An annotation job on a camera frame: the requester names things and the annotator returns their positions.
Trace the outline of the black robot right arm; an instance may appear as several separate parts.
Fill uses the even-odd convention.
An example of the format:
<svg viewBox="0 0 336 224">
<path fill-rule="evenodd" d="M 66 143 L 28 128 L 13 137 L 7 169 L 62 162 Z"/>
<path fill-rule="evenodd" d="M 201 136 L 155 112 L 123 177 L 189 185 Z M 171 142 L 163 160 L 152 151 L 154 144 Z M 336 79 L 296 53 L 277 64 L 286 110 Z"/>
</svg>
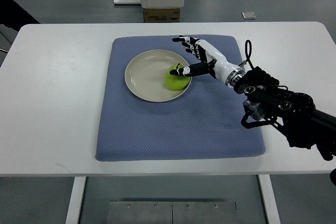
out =
<svg viewBox="0 0 336 224">
<path fill-rule="evenodd" d="M 326 161 L 335 157 L 335 117 L 317 110 L 311 96 L 288 90 L 260 67 L 237 73 L 228 83 L 247 98 L 243 127 L 271 125 L 286 137 L 290 147 L 316 146 Z"/>
</svg>

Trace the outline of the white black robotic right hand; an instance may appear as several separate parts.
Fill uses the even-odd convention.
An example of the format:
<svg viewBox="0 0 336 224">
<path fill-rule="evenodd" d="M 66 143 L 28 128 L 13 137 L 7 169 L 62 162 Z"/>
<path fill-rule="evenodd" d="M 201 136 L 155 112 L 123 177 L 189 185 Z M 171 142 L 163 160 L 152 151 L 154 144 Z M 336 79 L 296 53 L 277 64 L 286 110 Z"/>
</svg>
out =
<svg viewBox="0 0 336 224">
<path fill-rule="evenodd" d="M 233 88 L 245 74 L 240 66 L 230 63 L 218 49 L 206 40 L 179 36 L 173 38 L 172 41 L 181 42 L 186 47 L 185 50 L 199 60 L 199 63 L 170 70 L 169 74 L 172 76 L 195 77 L 210 74 L 213 78 Z"/>
</svg>

